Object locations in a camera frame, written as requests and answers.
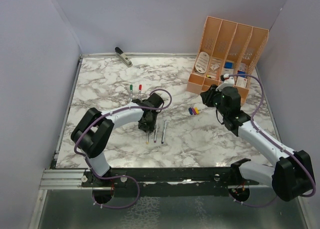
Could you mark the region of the white marker purple end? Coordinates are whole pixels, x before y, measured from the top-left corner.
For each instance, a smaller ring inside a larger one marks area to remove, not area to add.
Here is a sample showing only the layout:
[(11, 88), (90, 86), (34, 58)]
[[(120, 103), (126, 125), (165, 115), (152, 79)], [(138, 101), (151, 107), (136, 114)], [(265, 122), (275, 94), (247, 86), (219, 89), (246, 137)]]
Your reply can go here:
[(155, 128), (154, 128), (154, 134), (153, 134), (153, 142), (157, 142), (157, 135), (158, 135), (158, 124), (156, 123)]

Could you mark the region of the white marker orange end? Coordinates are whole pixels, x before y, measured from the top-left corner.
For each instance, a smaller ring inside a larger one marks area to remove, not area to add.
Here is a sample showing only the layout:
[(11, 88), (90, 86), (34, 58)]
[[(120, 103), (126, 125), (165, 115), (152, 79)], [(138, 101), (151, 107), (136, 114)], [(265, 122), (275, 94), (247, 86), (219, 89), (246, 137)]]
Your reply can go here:
[(150, 141), (150, 133), (147, 132), (147, 133), (146, 133), (146, 141), (145, 141), (145, 143), (148, 145), (148, 144), (149, 144), (149, 141)]

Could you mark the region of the white marker red end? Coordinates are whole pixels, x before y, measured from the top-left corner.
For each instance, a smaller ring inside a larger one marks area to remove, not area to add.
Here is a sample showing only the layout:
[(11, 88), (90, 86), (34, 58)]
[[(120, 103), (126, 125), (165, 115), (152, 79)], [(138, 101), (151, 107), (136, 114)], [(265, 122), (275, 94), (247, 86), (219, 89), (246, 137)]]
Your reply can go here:
[(137, 97), (137, 98), (138, 98), (139, 100), (141, 99), (141, 94), (142, 94), (142, 91), (139, 91), (139, 90), (138, 90), (138, 97)]

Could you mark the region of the white marker green end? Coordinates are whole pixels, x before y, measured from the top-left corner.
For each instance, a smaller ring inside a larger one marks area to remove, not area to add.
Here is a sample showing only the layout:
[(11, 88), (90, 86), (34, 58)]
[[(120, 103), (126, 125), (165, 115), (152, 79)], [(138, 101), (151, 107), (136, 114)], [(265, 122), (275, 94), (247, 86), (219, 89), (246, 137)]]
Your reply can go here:
[(130, 86), (129, 86), (129, 101), (130, 102), (132, 102), (132, 100), (133, 100), (133, 90), (132, 91), (130, 91)]

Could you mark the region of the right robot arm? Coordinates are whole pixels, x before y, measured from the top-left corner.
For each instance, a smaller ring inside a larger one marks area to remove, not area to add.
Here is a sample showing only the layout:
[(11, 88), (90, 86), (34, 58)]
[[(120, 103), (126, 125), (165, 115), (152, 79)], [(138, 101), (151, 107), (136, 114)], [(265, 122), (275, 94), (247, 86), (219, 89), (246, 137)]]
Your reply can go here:
[(273, 189), (283, 201), (296, 197), (311, 197), (316, 192), (315, 177), (310, 155), (295, 151), (274, 139), (241, 109), (241, 96), (232, 86), (218, 90), (212, 85), (200, 94), (202, 103), (222, 115), (222, 124), (235, 136), (257, 149), (271, 166), (257, 164), (249, 159), (234, 163), (229, 178), (240, 185), (254, 180)]

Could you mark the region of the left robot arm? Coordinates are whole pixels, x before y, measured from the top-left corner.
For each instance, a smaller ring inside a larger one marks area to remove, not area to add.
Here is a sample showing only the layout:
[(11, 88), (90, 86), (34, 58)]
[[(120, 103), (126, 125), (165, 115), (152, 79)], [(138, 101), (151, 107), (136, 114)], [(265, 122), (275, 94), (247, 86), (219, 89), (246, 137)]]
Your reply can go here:
[(164, 100), (152, 93), (147, 99), (134, 99), (129, 104), (111, 111), (90, 108), (79, 121), (70, 139), (85, 155), (89, 166), (95, 171), (93, 180), (97, 185), (106, 186), (111, 179), (111, 166), (104, 156), (104, 150), (112, 131), (126, 124), (137, 122), (138, 128), (146, 133), (153, 132), (157, 116)]

